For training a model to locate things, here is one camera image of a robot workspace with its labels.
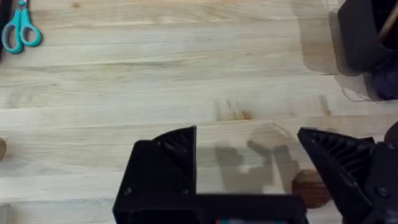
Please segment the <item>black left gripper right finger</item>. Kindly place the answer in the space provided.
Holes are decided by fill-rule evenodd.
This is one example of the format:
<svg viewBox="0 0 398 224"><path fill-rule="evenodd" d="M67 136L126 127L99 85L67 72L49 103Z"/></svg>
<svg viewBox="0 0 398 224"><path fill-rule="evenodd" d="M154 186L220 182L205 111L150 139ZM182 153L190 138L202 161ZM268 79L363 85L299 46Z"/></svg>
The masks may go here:
<svg viewBox="0 0 398 224"><path fill-rule="evenodd" d="M300 128L297 137L343 223L397 223L396 147L313 128Z"/></svg>

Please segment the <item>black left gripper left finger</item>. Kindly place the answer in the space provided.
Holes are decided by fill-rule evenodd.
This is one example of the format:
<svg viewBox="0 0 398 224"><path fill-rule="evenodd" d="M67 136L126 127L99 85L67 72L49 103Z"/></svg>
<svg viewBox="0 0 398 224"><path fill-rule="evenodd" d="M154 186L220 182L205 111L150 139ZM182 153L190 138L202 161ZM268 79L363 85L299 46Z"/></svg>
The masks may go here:
<svg viewBox="0 0 398 224"><path fill-rule="evenodd" d="M195 195L197 127L175 129L134 143L116 200L145 195Z"/></svg>

